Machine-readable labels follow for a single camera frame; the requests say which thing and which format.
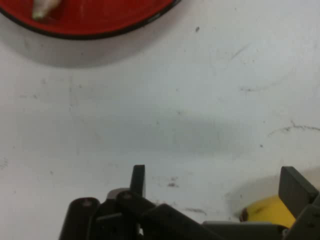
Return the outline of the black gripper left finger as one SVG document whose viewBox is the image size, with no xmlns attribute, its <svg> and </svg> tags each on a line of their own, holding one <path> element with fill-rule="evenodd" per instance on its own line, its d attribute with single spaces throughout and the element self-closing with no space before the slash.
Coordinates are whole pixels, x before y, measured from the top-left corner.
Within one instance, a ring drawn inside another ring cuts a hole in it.
<svg viewBox="0 0 320 240">
<path fill-rule="evenodd" d="M 61 240 L 215 240 L 217 235 L 167 204 L 145 198 L 146 169 L 135 165 L 128 188 L 101 203 L 84 197 L 68 207 Z"/>
</svg>

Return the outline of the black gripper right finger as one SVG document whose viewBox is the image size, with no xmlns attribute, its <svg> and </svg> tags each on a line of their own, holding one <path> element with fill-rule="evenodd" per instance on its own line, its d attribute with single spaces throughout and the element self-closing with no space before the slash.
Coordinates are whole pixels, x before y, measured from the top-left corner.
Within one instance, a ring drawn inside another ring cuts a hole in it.
<svg viewBox="0 0 320 240">
<path fill-rule="evenodd" d="M 320 191 L 293 166 L 280 171 L 278 196 L 295 218 L 285 240 L 320 238 Z"/>
</svg>

